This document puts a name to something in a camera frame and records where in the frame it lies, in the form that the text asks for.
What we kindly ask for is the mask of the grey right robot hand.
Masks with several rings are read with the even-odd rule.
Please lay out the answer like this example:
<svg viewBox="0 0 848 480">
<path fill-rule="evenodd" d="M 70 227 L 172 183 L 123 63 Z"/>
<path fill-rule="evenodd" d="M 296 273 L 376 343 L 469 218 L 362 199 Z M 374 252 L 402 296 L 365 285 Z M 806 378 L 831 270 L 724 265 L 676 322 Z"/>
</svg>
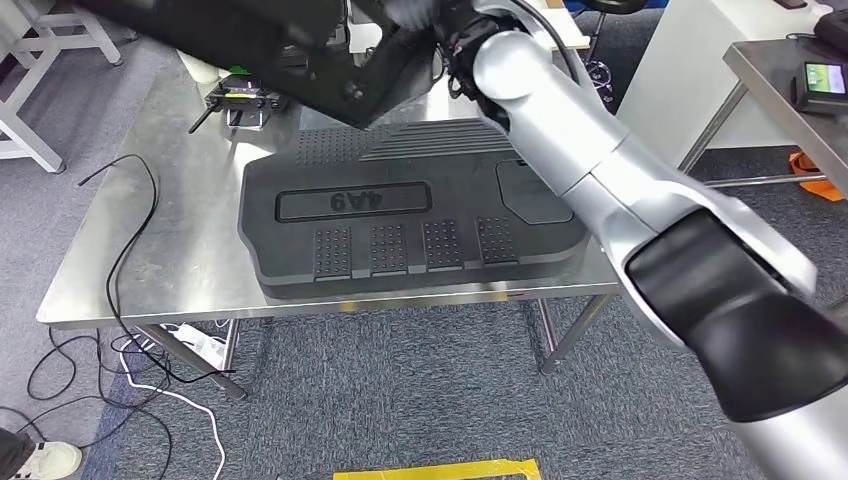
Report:
<svg viewBox="0 0 848 480">
<path fill-rule="evenodd" d="M 386 0 L 385 14 L 397 25 L 410 31 L 427 29 L 437 23 L 462 1 L 450 0 Z"/>
</svg>

